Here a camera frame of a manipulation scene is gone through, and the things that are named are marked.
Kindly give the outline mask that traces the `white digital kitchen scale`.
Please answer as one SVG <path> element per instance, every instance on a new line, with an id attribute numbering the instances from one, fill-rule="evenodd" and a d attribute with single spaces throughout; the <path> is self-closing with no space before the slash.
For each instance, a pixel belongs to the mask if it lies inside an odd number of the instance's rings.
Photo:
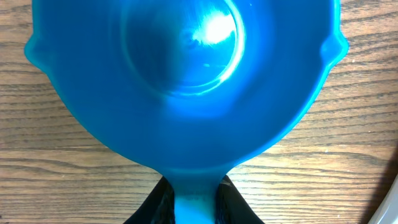
<path id="1" fill-rule="evenodd" d="M 398 177 L 368 224 L 398 224 Z"/>

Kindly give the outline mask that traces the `blue plastic measuring scoop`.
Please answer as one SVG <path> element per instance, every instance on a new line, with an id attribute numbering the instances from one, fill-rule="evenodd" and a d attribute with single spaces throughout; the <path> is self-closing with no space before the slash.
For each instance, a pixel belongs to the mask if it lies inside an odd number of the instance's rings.
<path id="1" fill-rule="evenodd" d="M 32 24 L 28 61 L 167 179 L 175 223 L 215 223 L 223 177 L 300 122 L 348 51 L 335 0 L 33 1 Z"/>

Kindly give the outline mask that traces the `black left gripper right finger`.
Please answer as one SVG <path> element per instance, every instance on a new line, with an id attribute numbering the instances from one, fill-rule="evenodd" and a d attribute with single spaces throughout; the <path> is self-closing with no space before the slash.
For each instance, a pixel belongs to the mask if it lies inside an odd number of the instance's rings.
<path id="1" fill-rule="evenodd" d="M 226 175 L 216 193 L 216 224 L 264 224 Z"/>

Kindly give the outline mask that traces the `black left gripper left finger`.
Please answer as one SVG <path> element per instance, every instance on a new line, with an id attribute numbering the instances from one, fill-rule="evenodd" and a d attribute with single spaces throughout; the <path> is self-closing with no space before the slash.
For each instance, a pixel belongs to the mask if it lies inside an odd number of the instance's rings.
<path id="1" fill-rule="evenodd" d="M 175 224 L 174 203 L 173 188 L 162 177 L 139 209 L 123 224 Z"/>

